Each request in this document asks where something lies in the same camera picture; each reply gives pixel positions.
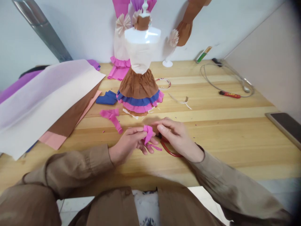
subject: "person's left hand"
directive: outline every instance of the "person's left hand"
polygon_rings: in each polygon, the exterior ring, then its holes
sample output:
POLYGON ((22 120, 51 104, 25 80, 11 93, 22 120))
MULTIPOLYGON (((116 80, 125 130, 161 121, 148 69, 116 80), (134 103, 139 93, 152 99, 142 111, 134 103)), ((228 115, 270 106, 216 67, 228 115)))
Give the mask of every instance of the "person's left hand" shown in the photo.
MULTIPOLYGON (((145 138, 146 135, 147 132, 143 131, 143 127, 133 127, 127 129, 117 144, 109 148, 109 155, 112 163, 115 166, 125 163, 136 148, 140 149, 144 155, 147 155, 147 150, 149 153, 153 154, 154 150, 152 147, 148 146, 146 147, 146 150, 144 146, 143 138, 145 138)), ((154 145, 157 145, 159 142, 155 140, 155 135, 156 134, 153 132, 153 137, 151 138, 150 142, 154 145)))

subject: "white paper sheet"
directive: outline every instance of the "white paper sheet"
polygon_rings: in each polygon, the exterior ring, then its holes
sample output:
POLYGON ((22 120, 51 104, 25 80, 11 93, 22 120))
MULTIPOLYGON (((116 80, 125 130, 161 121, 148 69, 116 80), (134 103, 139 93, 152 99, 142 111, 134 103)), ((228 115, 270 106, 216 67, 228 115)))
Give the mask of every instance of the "white paper sheet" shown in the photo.
POLYGON ((92 68, 86 60, 67 61, 47 67, 0 104, 0 131, 17 123, 48 95, 92 68))
POLYGON ((88 71, 50 94, 30 114, 0 132, 0 152, 19 159, 57 119, 105 76, 91 66, 88 71))

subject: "white wall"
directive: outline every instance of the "white wall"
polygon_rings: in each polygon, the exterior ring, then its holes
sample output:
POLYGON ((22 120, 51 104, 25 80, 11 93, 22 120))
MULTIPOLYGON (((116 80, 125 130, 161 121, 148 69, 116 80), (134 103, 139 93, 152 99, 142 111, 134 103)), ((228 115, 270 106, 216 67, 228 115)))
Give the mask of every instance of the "white wall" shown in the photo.
MULTIPOLYGON (((283 1, 212 0, 195 18, 190 39, 176 49, 172 60, 192 60, 207 46, 213 48, 205 59, 225 57, 283 1)), ((36 2, 74 59, 110 61, 116 21, 111 0, 36 2)), ((181 21, 186 6, 185 0, 157 1, 151 14, 162 39, 154 61, 169 53, 166 37, 181 21)), ((0 21, 0 90, 35 65, 57 62, 10 0, 0 0, 0 21)))
POLYGON ((280 111, 301 123, 301 33, 286 1, 226 57, 280 111))

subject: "finger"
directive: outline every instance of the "finger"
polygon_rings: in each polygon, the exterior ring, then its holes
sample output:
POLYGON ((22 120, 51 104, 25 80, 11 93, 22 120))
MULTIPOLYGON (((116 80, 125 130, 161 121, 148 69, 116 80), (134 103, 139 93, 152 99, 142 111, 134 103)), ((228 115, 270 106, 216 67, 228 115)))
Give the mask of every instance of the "finger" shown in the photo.
POLYGON ((159 132, 165 136, 165 138, 169 141, 172 142, 174 141, 177 137, 176 135, 174 135, 167 127, 165 127, 164 125, 160 124, 157 126, 159 132))
POLYGON ((153 150, 153 148, 151 146, 148 145, 148 146, 146 146, 146 148, 147 148, 147 150, 148 150, 149 153, 151 153, 151 154, 154 153, 154 150, 153 150))
POLYGON ((137 132, 131 136, 133 136, 133 139, 135 139, 135 141, 139 141, 147 136, 147 132, 146 131, 137 132))
POLYGON ((157 125, 160 125, 160 124, 164 125, 167 128, 175 129, 178 122, 173 121, 168 117, 165 117, 164 119, 162 119, 160 121, 154 122, 154 126, 157 126, 157 125))
POLYGON ((143 131, 143 127, 132 127, 132 128, 128 128, 125 132, 125 134, 127 135, 132 135, 138 132, 142 132, 143 131))
POLYGON ((152 138, 150 139, 150 142, 151 142, 152 144, 154 144, 154 145, 158 145, 158 144, 159 144, 159 142, 158 142, 154 137, 152 137, 152 138))
POLYGON ((144 155, 147 155, 147 150, 145 149, 145 147, 143 146, 143 144, 138 144, 137 148, 139 148, 144 155))

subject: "hand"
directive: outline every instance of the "hand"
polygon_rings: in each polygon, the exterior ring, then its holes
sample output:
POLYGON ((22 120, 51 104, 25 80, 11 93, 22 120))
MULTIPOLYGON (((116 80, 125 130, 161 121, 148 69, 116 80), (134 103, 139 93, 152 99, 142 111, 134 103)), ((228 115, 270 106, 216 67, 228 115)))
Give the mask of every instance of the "hand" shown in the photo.
POLYGON ((204 152, 191 140, 184 123, 164 118, 153 123, 159 132, 170 142, 173 148, 193 163, 202 162, 204 152))
MULTIPOLYGON (((109 148, 109 155, 113 165, 117 166, 125 163, 136 148, 140 149, 144 155, 147 155, 147 150, 149 153, 153 154, 154 150, 152 147, 147 147, 146 150, 144 146, 143 138, 145 138, 146 135, 147 132, 143 131, 143 127, 127 129, 117 144, 109 148)), ((157 145, 158 141, 155 140, 155 135, 156 134, 153 132, 153 137, 150 142, 157 145)))

